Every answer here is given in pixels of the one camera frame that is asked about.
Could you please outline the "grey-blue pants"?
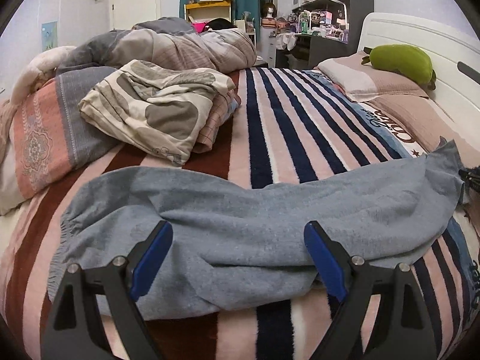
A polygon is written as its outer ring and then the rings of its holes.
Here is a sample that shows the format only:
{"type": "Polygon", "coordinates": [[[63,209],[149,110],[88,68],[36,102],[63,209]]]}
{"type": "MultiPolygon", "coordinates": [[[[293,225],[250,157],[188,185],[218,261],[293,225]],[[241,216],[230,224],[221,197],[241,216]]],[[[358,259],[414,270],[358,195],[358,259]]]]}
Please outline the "grey-blue pants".
{"type": "Polygon", "coordinates": [[[317,277],[304,245],[316,221],[349,254],[377,267],[414,263],[446,229],[462,192],[454,141],[429,154],[324,180],[244,189],[171,167],[132,166],[84,184],[60,221],[47,292],[70,263],[102,267],[171,223],[173,243],[150,291],[146,320],[238,311],[301,297],[317,277]]]}

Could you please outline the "pink ribbed bed cover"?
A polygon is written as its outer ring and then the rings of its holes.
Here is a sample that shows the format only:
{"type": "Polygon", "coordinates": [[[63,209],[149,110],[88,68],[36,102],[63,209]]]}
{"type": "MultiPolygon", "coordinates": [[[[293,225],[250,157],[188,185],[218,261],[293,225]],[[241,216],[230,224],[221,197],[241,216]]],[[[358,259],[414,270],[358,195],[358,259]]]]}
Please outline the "pink ribbed bed cover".
{"type": "Polygon", "coordinates": [[[433,100],[412,95],[384,95],[366,102],[405,129],[420,146],[432,151],[440,137],[454,140],[466,167],[479,166],[479,133],[455,123],[433,100]]]}

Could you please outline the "white bed headboard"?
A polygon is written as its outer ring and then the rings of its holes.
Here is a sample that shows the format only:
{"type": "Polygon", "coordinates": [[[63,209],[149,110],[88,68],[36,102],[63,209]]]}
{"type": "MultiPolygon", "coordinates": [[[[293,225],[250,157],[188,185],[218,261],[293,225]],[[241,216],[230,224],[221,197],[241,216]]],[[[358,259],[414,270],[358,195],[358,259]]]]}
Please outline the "white bed headboard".
{"type": "Polygon", "coordinates": [[[479,129],[479,40],[430,19],[373,12],[363,22],[358,49],[415,46],[430,56],[436,89],[429,96],[458,125],[479,129]]]}

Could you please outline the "green plush toy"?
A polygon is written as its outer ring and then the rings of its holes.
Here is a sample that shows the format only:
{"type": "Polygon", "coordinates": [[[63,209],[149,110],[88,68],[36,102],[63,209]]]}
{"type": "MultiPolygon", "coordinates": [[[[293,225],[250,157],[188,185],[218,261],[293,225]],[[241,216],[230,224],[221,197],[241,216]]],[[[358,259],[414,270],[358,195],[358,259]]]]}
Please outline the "green plush toy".
{"type": "Polygon", "coordinates": [[[431,57],[422,49],[410,45],[382,45],[365,47],[364,53],[362,65],[370,64],[377,70],[407,77],[422,88],[436,89],[437,76],[431,57]]]}

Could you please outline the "pink ribbed pillow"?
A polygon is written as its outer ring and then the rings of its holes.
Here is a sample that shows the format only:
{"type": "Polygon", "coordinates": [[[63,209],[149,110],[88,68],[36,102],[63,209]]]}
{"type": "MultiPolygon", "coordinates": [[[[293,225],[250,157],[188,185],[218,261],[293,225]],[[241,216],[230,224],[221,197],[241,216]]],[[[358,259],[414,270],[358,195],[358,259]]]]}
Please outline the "pink ribbed pillow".
{"type": "Polygon", "coordinates": [[[367,102],[383,95],[412,95],[427,98],[427,93],[412,80],[394,72],[362,65],[363,51],[341,58],[329,58],[316,66],[341,87],[352,102],[367,102]]]}

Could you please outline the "striped plush bed blanket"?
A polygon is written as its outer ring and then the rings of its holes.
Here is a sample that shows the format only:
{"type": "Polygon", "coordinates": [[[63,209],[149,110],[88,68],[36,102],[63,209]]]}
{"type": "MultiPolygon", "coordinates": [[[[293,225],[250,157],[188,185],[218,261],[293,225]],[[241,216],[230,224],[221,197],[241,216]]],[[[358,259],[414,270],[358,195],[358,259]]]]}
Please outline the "striped plush bed blanket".
{"type": "MultiPolygon", "coordinates": [[[[186,168],[245,188],[323,179],[427,150],[381,111],[346,99],[318,72],[248,69],[233,75],[241,107],[211,151],[186,168]]],[[[50,260],[60,218],[80,186],[122,167],[161,161],[130,145],[65,176],[1,218],[1,316],[25,359],[38,359],[50,300],[50,260]]],[[[441,359],[455,359],[479,325],[479,204],[452,224],[413,266],[441,359]]],[[[199,318],[148,324],[168,359],[308,358],[329,327],[336,303],[323,290],[291,301],[199,318]]]]}

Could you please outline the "dark bookshelf with items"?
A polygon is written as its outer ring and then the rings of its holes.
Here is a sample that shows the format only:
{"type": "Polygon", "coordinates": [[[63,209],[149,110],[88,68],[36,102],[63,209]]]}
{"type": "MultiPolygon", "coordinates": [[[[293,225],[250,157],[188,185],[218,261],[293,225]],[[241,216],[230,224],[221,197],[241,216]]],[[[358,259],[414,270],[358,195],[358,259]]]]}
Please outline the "dark bookshelf with items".
{"type": "Polygon", "coordinates": [[[277,68],[314,68],[326,59],[356,53],[364,19],[374,11],[374,0],[312,0],[303,8],[330,12],[331,24],[342,29],[344,36],[301,35],[294,49],[276,52],[277,68]]]}

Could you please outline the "beige grey patterned folded sheet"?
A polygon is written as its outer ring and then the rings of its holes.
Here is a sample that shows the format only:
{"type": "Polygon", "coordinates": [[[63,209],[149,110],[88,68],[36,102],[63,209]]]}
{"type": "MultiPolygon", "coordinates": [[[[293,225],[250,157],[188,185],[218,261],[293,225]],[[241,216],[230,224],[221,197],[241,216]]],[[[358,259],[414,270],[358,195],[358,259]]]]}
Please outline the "beige grey patterned folded sheet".
{"type": "Polygon", "coordinates": [[[98,82],[79,111],[106,135],[181,167],[192,153],[212,149],[240,104],[235,83],[223,73],[174,71],[134,59],[98,82]]]}

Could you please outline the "grey beige plaid comforter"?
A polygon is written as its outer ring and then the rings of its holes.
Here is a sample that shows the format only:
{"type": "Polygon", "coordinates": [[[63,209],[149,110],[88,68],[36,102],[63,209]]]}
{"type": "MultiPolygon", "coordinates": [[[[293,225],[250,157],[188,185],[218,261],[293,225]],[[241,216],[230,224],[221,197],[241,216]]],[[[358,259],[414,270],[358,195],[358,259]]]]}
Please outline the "grey beige plaid comforter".
{"type": "Polygon", "coordinates": [[[91,38],[69,53],[57,74],[100,66],[121,68],[134,59],[174,71],[210,68],[224,74],[256,63],[256,47],[239,28],[197,33],[181,18],[162,18],[155,23],[162,29],[160,33],[143,26],[91,38]]]}

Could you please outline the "yellow shelf cabinet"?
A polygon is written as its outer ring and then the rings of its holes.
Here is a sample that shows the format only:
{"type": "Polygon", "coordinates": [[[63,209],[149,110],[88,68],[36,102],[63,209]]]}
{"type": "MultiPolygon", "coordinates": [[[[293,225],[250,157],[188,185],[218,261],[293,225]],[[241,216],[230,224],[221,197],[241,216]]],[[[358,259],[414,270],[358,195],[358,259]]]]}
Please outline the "yellow shelf cabinet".
{"type": "Polygon", "coordinates": [[[214,19],[232,20],[232,2],[227,0],[200,1],[184,5],[185,20],[191,24],[207,23],[214,19]]]}

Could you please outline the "white door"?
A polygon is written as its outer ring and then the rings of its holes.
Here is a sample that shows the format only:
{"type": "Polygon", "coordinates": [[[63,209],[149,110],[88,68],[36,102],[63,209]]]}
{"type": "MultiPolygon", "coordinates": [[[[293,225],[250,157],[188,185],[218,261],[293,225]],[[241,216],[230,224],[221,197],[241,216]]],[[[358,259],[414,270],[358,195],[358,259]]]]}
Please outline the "white door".
{"type": "Polygon", "coordinates": [[[111,29],[131,29],[157,18],[157,0],[110,0],[111,29]]]}

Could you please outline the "small blue wall poster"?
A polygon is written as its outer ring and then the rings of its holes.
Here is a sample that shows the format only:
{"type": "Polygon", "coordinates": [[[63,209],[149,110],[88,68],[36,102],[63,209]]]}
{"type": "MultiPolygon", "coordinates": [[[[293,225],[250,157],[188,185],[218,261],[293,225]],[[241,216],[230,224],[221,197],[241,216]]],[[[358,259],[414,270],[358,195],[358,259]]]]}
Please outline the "small blue wall poster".
{"type": "Polygon", "coordinates": [[[54,49],[58,46],[57,22],[41,25],[41,47],[43,51],[54,49]]]}

